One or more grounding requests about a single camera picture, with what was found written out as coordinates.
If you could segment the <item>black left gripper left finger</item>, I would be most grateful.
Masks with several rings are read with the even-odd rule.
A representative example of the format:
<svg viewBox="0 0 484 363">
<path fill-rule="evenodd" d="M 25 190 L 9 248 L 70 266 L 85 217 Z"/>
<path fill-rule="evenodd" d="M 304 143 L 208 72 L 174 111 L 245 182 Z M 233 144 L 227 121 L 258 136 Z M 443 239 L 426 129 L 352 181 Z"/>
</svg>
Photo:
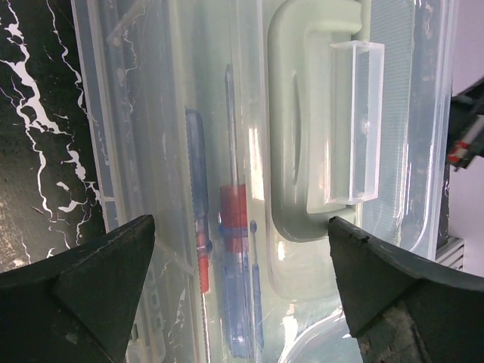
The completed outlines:
<svg viewBox="0 0 484 363">
<path fill-rule="evenodd" d="M 3 362 L 123 362 L 154 250 L 139 216 L 86 244 L 1 274 Z"/>
</svg>

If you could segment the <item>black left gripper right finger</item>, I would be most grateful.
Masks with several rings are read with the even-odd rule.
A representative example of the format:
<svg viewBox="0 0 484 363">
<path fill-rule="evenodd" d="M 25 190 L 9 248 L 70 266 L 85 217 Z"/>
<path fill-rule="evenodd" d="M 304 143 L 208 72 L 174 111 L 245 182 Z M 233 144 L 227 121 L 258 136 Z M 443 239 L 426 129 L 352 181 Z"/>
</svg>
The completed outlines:
<svg viewBox="0 0 484 363">
<path fill-rule="evenodd" d="M 481 362 L 483 279 L 387 243 L 340 217 L 330 256 L 364 362 Z"/>
</svg>

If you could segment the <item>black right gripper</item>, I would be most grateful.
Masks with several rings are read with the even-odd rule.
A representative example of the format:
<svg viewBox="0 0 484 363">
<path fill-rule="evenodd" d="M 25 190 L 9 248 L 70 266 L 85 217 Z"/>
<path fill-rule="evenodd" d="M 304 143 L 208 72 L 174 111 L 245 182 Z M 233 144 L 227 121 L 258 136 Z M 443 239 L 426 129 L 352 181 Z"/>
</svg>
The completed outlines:
<svg viewBox="0 0 484 363">
<path fill-rule="evenodd" d="M 451 98 L 446 163 L 466 169 L 483 157 L 483 78 Z"/>
</svg>

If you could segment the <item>blue red screwdriver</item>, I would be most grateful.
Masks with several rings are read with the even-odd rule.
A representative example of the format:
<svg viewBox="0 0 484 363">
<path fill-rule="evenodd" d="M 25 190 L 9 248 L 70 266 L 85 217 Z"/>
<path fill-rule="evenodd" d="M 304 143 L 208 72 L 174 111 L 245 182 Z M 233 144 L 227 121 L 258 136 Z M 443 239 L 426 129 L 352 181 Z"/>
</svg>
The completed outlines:
<svg viewBox="0 0 484 363">
<path fill-rule="evenodd" d="M 231 64 L 225 68 L 224 79 L 229 183 L 219 189 L 219 228 L 223 238 L 225 332 L 233 358 L 256 359 L 264 346 L 260 284 L 253 282 L 253 277 L 259 276 L 259 268 L 250 263 L 247 193 L 246 185 L 240 180 L 237 164 L 237 123 Z"/>
</svg>

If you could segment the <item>small red screwdriver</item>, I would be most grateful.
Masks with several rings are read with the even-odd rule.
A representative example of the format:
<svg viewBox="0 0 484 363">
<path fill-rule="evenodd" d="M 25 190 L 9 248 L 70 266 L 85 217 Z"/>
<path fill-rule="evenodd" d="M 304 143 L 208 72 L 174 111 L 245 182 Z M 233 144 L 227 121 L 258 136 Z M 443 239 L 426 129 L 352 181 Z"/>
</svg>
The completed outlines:
<svg viewBox="0 0 484 363">
<path fill-rule="evenodd" d="M 212 251 L 213 245 L 209 239 L 209 198 L 203 121 L 196 110 L 186 109 L 185 122 L 188 140 L 188 159 L 197 245 L 197 262 L 202 299 L 204 349 L 206 362 L 211 362 L 208 318 L 206 312 L 206 294 L 209 292 L 209 254 Z"/>
</svg>

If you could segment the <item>translucent green tool box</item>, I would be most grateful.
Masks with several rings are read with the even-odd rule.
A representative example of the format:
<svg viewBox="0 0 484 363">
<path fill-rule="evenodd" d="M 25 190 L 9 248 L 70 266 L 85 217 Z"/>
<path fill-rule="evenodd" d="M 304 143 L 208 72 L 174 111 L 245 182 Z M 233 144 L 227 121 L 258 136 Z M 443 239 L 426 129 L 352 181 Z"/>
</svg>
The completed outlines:
<svg viewBox="0 0 484 363">
<path fill-rule="evenodd" d="M 185 110 L 203 121 L 211 362 L 359 362 L 330 257 L 340 217 L 436 256 L 453 1 L 74 1 L 108 230 L 154 217 L 127 362 L 206 362 Z M 225 332 L 225 68 L 263 349 Z"/>
</svg>

